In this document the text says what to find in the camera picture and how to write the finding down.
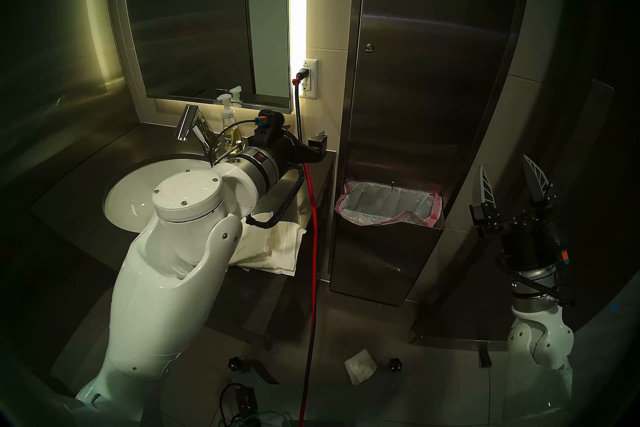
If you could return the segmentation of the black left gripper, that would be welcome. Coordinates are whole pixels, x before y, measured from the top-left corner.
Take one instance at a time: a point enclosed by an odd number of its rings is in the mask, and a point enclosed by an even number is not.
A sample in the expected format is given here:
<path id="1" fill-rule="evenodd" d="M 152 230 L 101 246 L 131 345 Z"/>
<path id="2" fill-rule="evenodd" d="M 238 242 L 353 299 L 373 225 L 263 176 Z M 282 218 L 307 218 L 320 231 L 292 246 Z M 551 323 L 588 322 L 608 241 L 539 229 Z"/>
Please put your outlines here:
<path id="1" fill-rule="evenodd" d="M 250 136 L 250 146 L 265 152 L 274 162 L 277 177 L 283 177 L 296 165 L 321 162 L 327 154 L 327 142 L 325 131 L 308 139 L 309 148 L 285 129 L 255 129 Z"/>

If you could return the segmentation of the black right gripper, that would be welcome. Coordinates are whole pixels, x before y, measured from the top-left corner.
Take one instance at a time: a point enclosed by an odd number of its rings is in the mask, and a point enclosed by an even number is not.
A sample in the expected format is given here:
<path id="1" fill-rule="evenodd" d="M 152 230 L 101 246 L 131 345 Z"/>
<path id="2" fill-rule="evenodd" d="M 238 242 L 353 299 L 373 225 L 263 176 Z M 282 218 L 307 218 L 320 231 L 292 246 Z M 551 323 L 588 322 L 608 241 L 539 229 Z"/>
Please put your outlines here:
<path id="1" fill-rule="evenodd" d="M 566 236 L 553 221 L 556 193 L 542 169 L 525 154 L 521 163 L 530 205 L 537 209 L 515 217 L 499 214 L 492 186 L 482 164 L 476 168 L 470 213 L 479 237 L 497 236 L 502 254 L 498 256 L 511 271 L 524 273 L 551 266 L 568 266 Z"/>

